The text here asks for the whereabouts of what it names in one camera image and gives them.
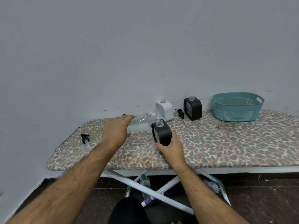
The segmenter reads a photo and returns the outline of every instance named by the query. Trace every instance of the brown floor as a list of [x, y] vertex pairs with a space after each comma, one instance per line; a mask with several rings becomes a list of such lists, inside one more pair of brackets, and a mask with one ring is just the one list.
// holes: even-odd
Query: brown floor
[[[251, 224], [297, 224], [299, 223], [299, 173], [283, 174], [215, 174], [222, 180], [228, 198], [239, 214]], [[152, 189], [158, 190], [174, 176], [150, 176]], [[51, 184], [45, 181], [24, 202], [21, 210], [41, 191]], [[76, 224], [107, 223], [116, 203], [125, 196], [126, 185], [109, 178], [101, 178], [92, 191]], [[177, 184], [166, 196], [190, 206], [181, 184]], [[133, 190], [131, 196], [142, 201], [142, 194]], [[146, 207], [146, 212], [153, 224], [170, 223], [181, 220], [192, 223], [192, 216], [155, 200]]]

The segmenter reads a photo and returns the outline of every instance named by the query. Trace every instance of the hand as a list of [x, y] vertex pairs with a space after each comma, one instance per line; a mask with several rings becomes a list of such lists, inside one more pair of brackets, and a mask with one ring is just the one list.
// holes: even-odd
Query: hand
[[127, 128], [133, 118], [135, 116], [121, 116], [108, 120], [104, 126], [101, 144], [116, 152], [129, 137]]
[[157, 142], [157, 148], [163, 153], [167, 162], [175, 170], [182, 165], [186, 165], [183, 143], [176, 136], [176, 132], [171, 130], [172, 137], [168, 146], [161, 145]]

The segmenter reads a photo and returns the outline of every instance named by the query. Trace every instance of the person's left arm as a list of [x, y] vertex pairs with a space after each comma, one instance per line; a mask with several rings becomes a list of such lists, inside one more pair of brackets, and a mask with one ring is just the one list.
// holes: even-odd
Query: person's left arm
[[130, 135], [127, 127], [133, 118], [122, 116], [108, 120], [101, 143], [8, 224], [74, 223], [105, 166]]

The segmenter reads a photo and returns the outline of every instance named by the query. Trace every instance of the plastic basket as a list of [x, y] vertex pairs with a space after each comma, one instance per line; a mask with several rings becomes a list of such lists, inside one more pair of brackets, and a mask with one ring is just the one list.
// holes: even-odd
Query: plastic basket
[[213, 96], [213, 114], [222, 121], [249, 122], [255, 120], [264, 98], [254, 93], [219, 93]]

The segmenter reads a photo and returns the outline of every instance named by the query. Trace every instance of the person's right arm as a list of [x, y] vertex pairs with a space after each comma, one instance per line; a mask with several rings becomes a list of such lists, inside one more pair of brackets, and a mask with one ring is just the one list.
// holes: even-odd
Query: person's right arm
[[249, 224], [241, 215], [234, 211], [212, 192], [194, 173], [185, 161], [184, 147], [172, 130], [171, 143], [157, 148], [164, 154], [167, 162], [177, 173], [185, 189], [196, 219], [204, 224]]

